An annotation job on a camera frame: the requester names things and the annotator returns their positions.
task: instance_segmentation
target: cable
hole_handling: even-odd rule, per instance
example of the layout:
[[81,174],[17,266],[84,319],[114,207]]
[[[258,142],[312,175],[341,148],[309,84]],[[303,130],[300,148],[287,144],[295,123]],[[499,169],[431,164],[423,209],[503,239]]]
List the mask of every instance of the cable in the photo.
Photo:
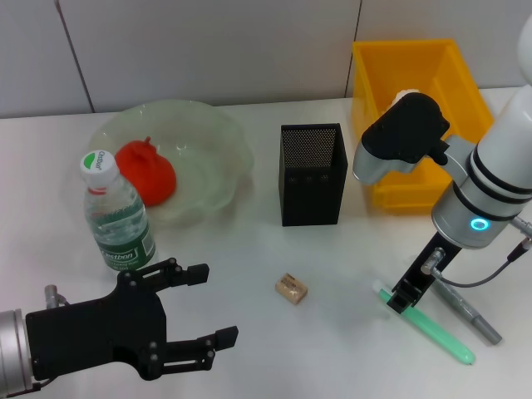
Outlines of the cable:
[[61,294],[58,294],[58,295],[57,295],[57,301],[58,301],[59,304],[61,304],[61,305],[65,305],[65,306],[70,305],[69,302],[67,301],[67,299],[66,299],[65,297],[63,297]]
[[438,277],[439,280],[441,280],[443,283],[445,284],[449,284],[449,285],[452,285],[454,287],[458,287],[458,288],[473,288],[473,287],[478,287],[479,285],[482,285],[482,284],[486,284],[488,283],[489,281],[493,280],[495,277],[497,277],[500,272],[502,272],[506,267],[508,267],[508,265],[511,264],[511,262],[509,260],[507,260],[506,262],[503,263],[502,266],[500,266],[493,274],[491,274],[491,276],[489,277],[486,277],[484,278],[483,280],[481,281],[477,281],[476,283],[466,283],[466,284],[463,284],[463,283],[455,283],[454,281],[450,281],[448,279],[446,279],[445,277]]
[[6,397],[19,397],[21,395],[26,395],[27,393],[33,393],[33,392],[39,392],[41,389],[43,389],[45,386],[47,386],[50,382],[55,380],[56,378],[50,378],[46,380],[45,382],[34,382],[32,389],[27,389],[26,391],[12,393],[10,395],[7,395]]
[[495,277],[497,277],[500,274],[500,272],[502,272],[505,268],[507,268],[509,264],[511,264],[518,258],[520,258],[522,255],[526,254],[526,252],[530,248],[532,248],[532,240],[528,238],[524,239],[519,244],[517,244],[517,246],[514,248],[512,252],[510,252],[510,254],[506,257],[508,260],[506,260],[506,262],[504,262],[502,266],[500,266],[496,271],[494,271],[494,273],[491,274],[491,276],[486,277],[481,281],[477,281],[476,283],[466,283],[466,284],[455,283],[454,281],[450,281],[446,279],[445,277],[441,276],[441,274],[439,275],[432,274],[432,275],[435,278],[438,278],[439,280],[441,280],[443,283],[452,285],[453,287],[458,287],[458,288],[478,287],[479,285],[486,284],[489,281],[493,280]]

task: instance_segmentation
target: white tabletop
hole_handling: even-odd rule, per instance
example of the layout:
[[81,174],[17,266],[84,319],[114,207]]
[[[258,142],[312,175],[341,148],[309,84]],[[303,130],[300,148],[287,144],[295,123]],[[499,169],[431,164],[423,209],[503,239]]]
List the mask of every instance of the white tabletop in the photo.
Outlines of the white tabletop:
[[[513,89],[483,91],[497,112]],[[209,282],[160,294],[170,340],[237,325],[235,348],[210,372],[144,382],[125,364],[58,378],[35,398],[501,398],[532,389],[532,300],[524,256],[493,282],[462,290],[504,341],[479,339],[432,292],[418,307],[477,356],[464,366],[379,302],[372,281],[393,285],[435,233],[428,216],[368,214],[351,173],[338,225],[281,227],[278,148],[282,124],[339,122],[353,153],[349,99],[226,106],[254,152],[251,179],[227,209],[179,229],[155,227],[161,258],[207,263]],[[45,285],[70,302],[108,294],[115,281],[83,219],[78,162],[112,114],[0,121],[0,309],[44,308]],[[532,219],[532,208],[523,213]],[[462,251],[446,270],[484,278],[521,240],[512,228],[488,248]],[[274,291],[286,272],[309,286],[297,307]]]

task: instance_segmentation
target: yellow plastic bin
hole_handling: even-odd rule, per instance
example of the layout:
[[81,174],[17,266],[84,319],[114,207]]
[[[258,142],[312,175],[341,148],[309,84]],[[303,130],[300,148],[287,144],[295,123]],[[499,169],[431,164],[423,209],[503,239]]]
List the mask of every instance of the yellow plastic bin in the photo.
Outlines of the yellow plastic bin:
[[[362,133],[401,90],[432,97],[451,123],[447,135],[476,143],[493,123],[460,50],[452,39],[354,42],[352,123]],[[392,172],[370,188],[374,206],[395,214],[429,213],[451,178],[432,160],[413,173]]]

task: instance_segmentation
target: eraser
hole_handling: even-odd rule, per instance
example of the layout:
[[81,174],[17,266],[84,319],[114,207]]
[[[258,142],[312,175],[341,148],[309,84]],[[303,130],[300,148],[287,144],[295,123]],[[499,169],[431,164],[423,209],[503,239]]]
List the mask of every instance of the eraser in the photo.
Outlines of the eraser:
[[275,291],[297,305],[307,295],[308,288],[291,274],[286,273],[276,284]]

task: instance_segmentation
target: plastic bottle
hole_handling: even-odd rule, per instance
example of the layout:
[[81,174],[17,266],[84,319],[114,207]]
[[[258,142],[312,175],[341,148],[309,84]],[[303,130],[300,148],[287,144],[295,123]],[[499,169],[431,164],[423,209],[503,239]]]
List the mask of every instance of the plastic bottle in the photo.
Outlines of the plastic bottle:
[[139,194],[120,175],[115,158],[96,150],[81,160],[85,219],[107,266],[136,270],[156,259],[155,242]]

